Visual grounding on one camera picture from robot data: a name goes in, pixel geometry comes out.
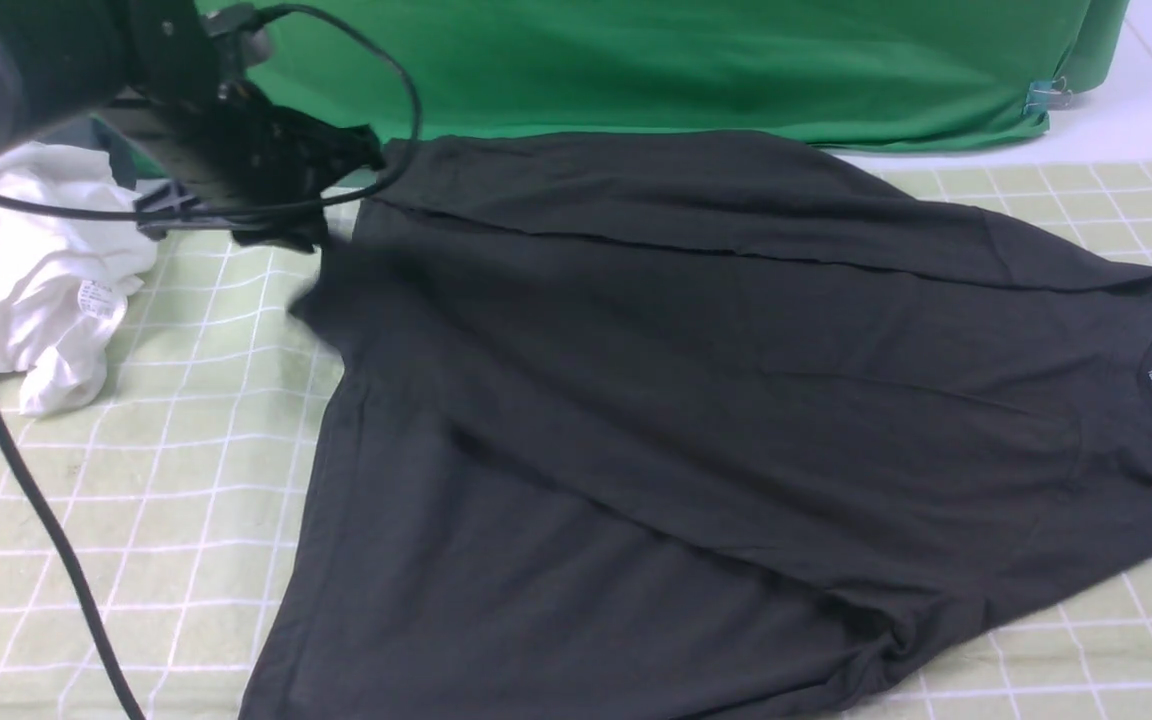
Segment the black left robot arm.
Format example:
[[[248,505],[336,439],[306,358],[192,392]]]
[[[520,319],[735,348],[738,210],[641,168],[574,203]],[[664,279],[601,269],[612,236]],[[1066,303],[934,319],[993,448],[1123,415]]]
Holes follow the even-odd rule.
[[[0,197],[41,217],[132,222],[151,240],[228,232],[242,247],[328,245],[325,192],[353,172],[376,195],[410,167],[389,161],[367,126],[338,127],[270,99],[248,69],[273,53],[266,26],[314,6],[192,1],[0,1],[0,156],[74,120],[96,118],[165,176],[131,211],[55,209]]]

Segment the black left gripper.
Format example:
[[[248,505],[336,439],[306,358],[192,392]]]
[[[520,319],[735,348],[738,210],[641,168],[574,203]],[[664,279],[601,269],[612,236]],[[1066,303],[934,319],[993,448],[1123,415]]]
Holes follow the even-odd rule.
[[[227,232],[238,247],[314,251],[329,241],[323,195],[357,170],[382,170],[370,126],[340,128],[270,101],[250,81],[182,106],[127,92],[97,118],[166,182],[136,200],[138,232]]]

